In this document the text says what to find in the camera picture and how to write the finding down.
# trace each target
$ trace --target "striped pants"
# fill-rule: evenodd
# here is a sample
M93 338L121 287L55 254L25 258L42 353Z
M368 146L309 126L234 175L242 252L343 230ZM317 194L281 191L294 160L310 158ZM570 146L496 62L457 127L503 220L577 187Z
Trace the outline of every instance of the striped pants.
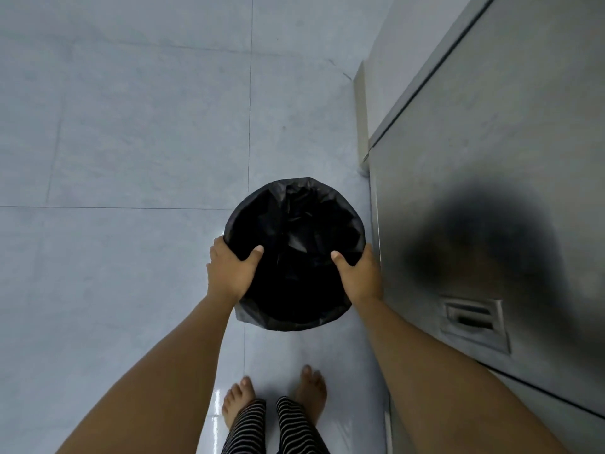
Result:
M302 405L288 397L277 400L278 454L329 454ZM256 399L242 409L233 422L222 454L265 454L264 423L267 403Z

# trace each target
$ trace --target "hand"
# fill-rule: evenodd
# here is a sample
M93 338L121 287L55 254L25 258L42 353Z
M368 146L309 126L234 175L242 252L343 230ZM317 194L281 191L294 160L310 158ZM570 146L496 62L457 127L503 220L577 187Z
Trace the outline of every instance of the hand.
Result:
M372 245L366 244L361 259L355 266L337 251L330 254L338 268L344 291L354 306L366 301L382 300L382 276L378 262L374 259Z
M264 248L257 246L246 261L240 261L223 240L223 236L214 240L210 247L208 270L208 297L228 300L234 305L246 294L254 272L261 260Z

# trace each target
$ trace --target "bare foot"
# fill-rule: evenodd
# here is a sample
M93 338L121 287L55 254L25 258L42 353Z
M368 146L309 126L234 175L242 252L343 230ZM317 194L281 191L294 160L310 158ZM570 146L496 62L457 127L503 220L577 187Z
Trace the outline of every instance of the bare foot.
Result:
M294 396L294 401L300 403L311 423L317 425L317 420L326 405L328 390L324 377L317 370L313 373L311 366L305 365L301 371L301 383Z
M255 398L256 394L249 377L246 376L239 384L231 386L223 401L223 418L228 429L231 430L233 421L240 410Z

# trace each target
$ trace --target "wall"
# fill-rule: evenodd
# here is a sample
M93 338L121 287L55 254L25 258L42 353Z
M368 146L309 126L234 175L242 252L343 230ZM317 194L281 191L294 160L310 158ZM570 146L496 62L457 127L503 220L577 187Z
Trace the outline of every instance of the wall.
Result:
M364 63L370 146L487 2L393 2Z

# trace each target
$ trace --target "trash bin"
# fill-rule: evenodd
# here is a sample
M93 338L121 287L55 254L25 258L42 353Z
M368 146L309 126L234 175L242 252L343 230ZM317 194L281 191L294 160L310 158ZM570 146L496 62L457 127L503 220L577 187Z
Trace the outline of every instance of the trash bin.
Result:
M224 241L239 259L264 247L252 284L235 306L238 320L268 330L306 330L351 306L330 252L354 265L366 237L359 215L335 189L309 177L266 184L236 207Z

